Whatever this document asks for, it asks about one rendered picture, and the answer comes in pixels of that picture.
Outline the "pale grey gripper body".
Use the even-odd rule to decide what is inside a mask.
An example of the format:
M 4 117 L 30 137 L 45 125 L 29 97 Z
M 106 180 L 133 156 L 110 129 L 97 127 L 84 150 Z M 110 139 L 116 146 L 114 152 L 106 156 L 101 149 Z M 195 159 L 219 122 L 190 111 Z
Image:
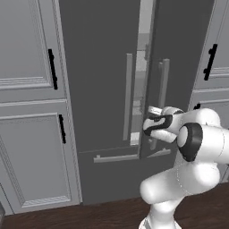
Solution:
M 162 114 L 162 109 L 155 106 L 148 107 L 148 116 L 160 116 Z

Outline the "grey fridge interior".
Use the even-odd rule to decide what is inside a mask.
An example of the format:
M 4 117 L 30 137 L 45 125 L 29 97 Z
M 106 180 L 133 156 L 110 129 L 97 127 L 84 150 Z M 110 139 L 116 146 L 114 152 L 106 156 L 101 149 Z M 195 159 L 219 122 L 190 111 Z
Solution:
M 131 146 L 137 146 L 140 139 L 140 122 L 142 116 L 141 107 L 147 73 L 148 44 L 150 39 L 153 6 L 154 0 L 140 0 L 140 21 L 131 120 Z

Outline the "dark grey fridge right door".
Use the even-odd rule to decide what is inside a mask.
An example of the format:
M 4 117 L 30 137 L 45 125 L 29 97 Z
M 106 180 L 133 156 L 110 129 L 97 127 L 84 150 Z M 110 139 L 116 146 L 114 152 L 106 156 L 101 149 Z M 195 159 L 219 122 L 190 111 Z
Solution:
M 165 58 L 170 60 L 165 106 L 188 109 L 214 2 L 156 0 L 142 102 L 144 117 L 148 116 L 148 107 L 158 100 L 158 65 Z

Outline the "dark grey fridge door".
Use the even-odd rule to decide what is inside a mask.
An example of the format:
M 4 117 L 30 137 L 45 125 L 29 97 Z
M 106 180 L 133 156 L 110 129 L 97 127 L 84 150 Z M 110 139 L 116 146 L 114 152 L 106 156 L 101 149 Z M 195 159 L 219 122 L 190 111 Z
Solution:
M 130 144 L 140 0 L 59 0 L 79 152 Z M 123 140 L 126 54 L 132 54 L 128 140 Z
M 148 107 L 158 100 L 158 65 L 165 58 L 170 60 L 165 106 L 188 109 L 214 2 L 156 0 L 142 102 L 144 117 L 148 116 Z

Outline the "dark grey fridge left door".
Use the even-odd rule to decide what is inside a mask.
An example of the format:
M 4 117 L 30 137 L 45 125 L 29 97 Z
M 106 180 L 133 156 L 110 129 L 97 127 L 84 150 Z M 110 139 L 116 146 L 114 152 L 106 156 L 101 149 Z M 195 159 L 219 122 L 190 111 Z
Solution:
M 130 144 L 140 0 L 59 0 L 79 152 Z M 123 140 L 126 54 L 132 54 L 128 140 Z

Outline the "dark grey fridge drawer front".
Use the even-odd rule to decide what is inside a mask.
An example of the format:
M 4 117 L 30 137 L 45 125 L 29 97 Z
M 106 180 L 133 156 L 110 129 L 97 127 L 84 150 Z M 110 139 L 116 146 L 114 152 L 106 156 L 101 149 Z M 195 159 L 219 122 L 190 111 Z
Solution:
M 109 163 L 94 163 L 93 158 L 97 155 L 101 157 L 134 155 L 137 154 L 138 148 L 114 148 L 79 153 L 83 204 L 139 197 L 140 183 L 144 179 L 174 166 L 176 147 L 158 143 L 155 153 L 163 148 L 171 149 L 171 154 Z

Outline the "short grey cupboard door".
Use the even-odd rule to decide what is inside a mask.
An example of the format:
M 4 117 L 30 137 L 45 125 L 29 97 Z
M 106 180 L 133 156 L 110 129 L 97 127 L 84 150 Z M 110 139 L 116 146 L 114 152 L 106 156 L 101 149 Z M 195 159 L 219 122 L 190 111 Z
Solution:
M 56 0 L 0 0 L 0 102 L 64 97 Z M 48 49 L 55 57 L 54 89 Z
M 208 65 L 208 50 L 214 44 L 217 44 L 216 55 L 209 78 L 205 81 L 203 71 Z M 194 88 L 229 88 L 229 0 L 214 2 Z

